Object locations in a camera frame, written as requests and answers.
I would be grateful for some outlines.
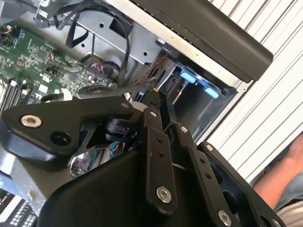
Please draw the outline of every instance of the blue plastic tab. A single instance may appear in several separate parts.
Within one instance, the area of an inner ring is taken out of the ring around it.
[[[189,69],[187,69],[186,67],[182,67],[180,76],[185,79],[186,81],[188,81],[189,83],[194,84],[196,81],[196,74],[192,71],[190,71]]]
[[[205,87],[204,91],[207,94],[209,94],[211,97],[213,97],[214,99],[219,97],[219,94],[214,89],[212,89],[211,87]]]

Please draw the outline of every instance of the screw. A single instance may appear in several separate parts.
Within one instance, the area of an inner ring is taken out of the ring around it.
[[[185,128],[185,127],[181,127],[181,130],[182,130],[182,132],[185,132],[185,133],[187,133],[188,131],[187,131],[187,129]]]
[[[277,220],[275,220],[274,218],[272,220],[276,227],[281,227],[280,223]]]
[[[166,187],[161,186],[161,187],[157,188],[156,193],[157,193],[157,197],[162,202],[164,202],[164,203],[171,202],[171,194]]]
[[[157,114],[155,112],[153,112],[153,111],[151,111],[151,115],[153,115],[154,117],[157,116]]]
[[[209,151],[213,151],[214,149],[212,148],[212,146],[210,146],[209,144],[206,145],[206,149],[208,149]]]
[[[41,126],[42,121],[39,117],[34,115],[25,115],[21,118],[21,123],[29,128],[38,128]]]
[[[228,216],[228,214],[224,210],[220,210],[218,212],[220,220],[226,225],[226,226],[232,226],[232,220]]]
[[[126,103],[121,103],[121,106],[123,106],[123,107],[126,108],[126,109],[129,108],[128,104],[126,104]]]

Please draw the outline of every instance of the person's arm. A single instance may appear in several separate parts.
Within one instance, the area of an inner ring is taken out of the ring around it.
[[[291,145],[288,154],[254,186],[254,190],[273,209],[291,180],[303,170],[303,135]]]

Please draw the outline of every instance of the motherboard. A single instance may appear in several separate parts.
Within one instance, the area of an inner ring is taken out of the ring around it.
[[[75,96],[92,84],[115,87],[105,74],[85,68],[45,40],[16,25],[0,26],[0,116],[12,105],[39,103],[63,90]]]

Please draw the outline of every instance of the white louvered panel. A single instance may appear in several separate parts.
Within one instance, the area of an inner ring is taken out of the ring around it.
[[[247,31],[247,29],[249,29],[248,25],[250,24],[250,22],[252,22],[252,20],[255,20],[258,16],[258,10],[260,9],[260,7],[264,4],[264,2],[266,2],[266,0],[258,0],[258,1],[244,1],[244,2],[249,2],[249,4],[245,4],[245,7],[243,8],[243,11],[245,11],[244,14],[242,14],[240,12],[240,9],[237,10],[237,14],[241,15],[240,19],[236,22],[241,28],[243,28],[244,30]]]
[[[224,4],[226,0],[215,0],[213,2],[213,5],[216,6],[218,9],[220,9],[222,7],[222,5]]]
[[[236,7],[239,0],[230,0],[226,1],[220,8],[220,10],[226,14],[229,15],[231,11]]]
[[[303,1],[213,4],[275,55],[208,140],[249,182],[303,130]]]

